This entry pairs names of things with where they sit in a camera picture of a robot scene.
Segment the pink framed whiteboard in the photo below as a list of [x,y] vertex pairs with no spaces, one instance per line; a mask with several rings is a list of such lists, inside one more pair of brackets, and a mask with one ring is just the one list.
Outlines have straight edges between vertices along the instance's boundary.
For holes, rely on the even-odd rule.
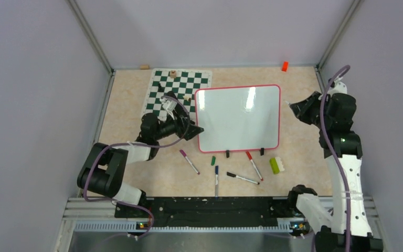
[[199,89],[196,124],[203,153],[273,150],[280,143],[281,88],[278,85]]

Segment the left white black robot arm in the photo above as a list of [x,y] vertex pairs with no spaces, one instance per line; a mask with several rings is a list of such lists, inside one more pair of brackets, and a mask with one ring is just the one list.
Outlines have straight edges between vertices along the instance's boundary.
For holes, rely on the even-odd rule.
[[106,198],[127,203],[128,211],[135,217],[147,211],[145,192],[123,181],[127,164],[149,161],[158,153],[159,140],[172,134],[186,141],[201,134],[204,128],[196,126],[186,113],[168,115],[165,121],[147,113],[141,118],[139,136],[126,145],[93,145],[77,177],[77,186]]

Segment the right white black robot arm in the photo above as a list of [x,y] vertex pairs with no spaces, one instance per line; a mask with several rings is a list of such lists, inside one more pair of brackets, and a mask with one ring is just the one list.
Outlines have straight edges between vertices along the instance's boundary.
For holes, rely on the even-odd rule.
[[383,241],[374,237],[364,207],[362,143],[351,130],[355,98],[315,91],[289,107],[301,122],[319,129],[319,143],[332,179],[333,210],[323,207],[314,189],[297,185],[289,191],[288,212],[306,218],[314,231],[316,251],[383,251]]

